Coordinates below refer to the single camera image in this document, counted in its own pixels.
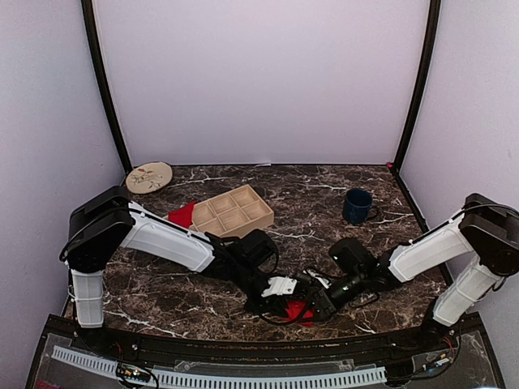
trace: black marble surface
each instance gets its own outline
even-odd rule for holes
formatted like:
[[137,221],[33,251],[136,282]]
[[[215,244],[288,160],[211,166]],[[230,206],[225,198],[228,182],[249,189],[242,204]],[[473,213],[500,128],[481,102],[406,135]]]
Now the black marble surface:
[[[163,216],[245,184],[275,212],[267,232],[280,248],[278,270],[287,275],[307,266],[338,275],[328,248],[343,237],[357,237],[379,255],[420,235],[403,194],[382,166],[174,167],[167,187],[132,199]],[[345,192],[354,187],[371,192],[380,212],[361,226],[341,218]],[[105,322],[118,329],[198,340],[331,339],[417,326],[431,299],[445,289],[439,269],[431,269],[398,290],[382,293],[369,306],[344,308],[326,323],[274,327],[243,310],[246,298],[233,284],[121,249],[105,270]]]

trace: mug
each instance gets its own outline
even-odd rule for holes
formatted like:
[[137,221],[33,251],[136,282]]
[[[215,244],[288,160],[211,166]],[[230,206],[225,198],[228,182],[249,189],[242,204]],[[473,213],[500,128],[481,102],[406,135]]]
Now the mug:
[[[371,209],[375,210],[375,214],[368,216]],[[360,225],[367,220],[377,217],[378,209],[373,207],[373,197],[365,190],[353,188],[346,192],[344,206],[342,208],[342,217],[353,225]]]

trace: wooden tray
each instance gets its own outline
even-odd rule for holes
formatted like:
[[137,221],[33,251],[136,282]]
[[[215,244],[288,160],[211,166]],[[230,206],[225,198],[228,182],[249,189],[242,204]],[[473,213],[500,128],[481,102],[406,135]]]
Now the wooden tray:
[[190,229],[218,237],[244,237],[274,223],[274,211],[250,185],[195,205]]

